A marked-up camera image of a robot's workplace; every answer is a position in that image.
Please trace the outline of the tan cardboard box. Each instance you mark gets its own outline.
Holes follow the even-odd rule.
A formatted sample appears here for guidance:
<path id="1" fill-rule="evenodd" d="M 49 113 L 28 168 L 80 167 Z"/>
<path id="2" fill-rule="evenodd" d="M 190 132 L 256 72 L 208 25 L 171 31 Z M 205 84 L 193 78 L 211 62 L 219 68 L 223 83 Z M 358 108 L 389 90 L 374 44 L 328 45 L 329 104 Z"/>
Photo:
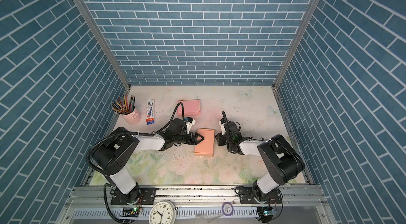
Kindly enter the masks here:
<path id="1" fill-rule="evenodd" d="M 213 157 L 215 131 L 213 129 L 200 128 L 197 133 L 204 137 L 204 140 L 195 146 L 194 154 L 196 156 Z"/>

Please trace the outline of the pink cardboard box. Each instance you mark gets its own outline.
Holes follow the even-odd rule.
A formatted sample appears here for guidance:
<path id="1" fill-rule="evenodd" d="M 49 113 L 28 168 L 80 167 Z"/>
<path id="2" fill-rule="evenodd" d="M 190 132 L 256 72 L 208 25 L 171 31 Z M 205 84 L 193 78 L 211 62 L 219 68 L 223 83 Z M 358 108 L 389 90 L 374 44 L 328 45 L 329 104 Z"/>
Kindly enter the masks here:
<path id="1" fill-rule="evenodd" d="M 185 117 L 194 117 L 200 115 L 200 100 L 179 100 L 179 103 L 182 103 L 178 107 L 177 115 L 182 116 L 182 107 L 184 108 Z"/>

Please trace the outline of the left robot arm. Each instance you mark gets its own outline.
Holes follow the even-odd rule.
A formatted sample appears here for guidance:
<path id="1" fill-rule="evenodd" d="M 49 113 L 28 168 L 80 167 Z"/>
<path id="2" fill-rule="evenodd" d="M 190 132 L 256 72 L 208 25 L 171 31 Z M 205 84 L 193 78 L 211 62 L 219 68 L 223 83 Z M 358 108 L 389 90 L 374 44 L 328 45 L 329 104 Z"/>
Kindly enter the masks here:
<path id="1" fill-rule="evenodd" d="M 192 133 L 194 121 L 175 118 L 152 133 L 130 132 L 124 127 L 92 146 L 86 154 L 86 163 L 99 172 L 114 188 L 113 196 L 123 205 L 134 205 L 141 201 L 141 191 L 136 180 L 126 168 L 135 152 L 165 151 L 173 146 L 196 146 L 205 140 L 199 133 Z"/>

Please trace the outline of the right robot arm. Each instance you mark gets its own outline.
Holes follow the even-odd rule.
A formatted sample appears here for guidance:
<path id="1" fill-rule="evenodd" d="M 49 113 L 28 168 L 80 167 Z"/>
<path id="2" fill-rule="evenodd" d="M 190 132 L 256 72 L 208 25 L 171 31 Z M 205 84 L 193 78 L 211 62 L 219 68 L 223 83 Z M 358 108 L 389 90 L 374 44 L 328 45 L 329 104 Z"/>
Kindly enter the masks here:
<path id="1" fill-rule="evenodd" d="M 222 118 L 221 132 L 215 136 L 218 146 L 226 146 L 232 154 L 262 158 L 266 173 L 253 182 L 252 195 L 259 202 L 268 201 L 277 191 L 305 169 L 305 163 L 282 135 L 271 139 L 254 139 L 241 134 L 241 126 Z"/>

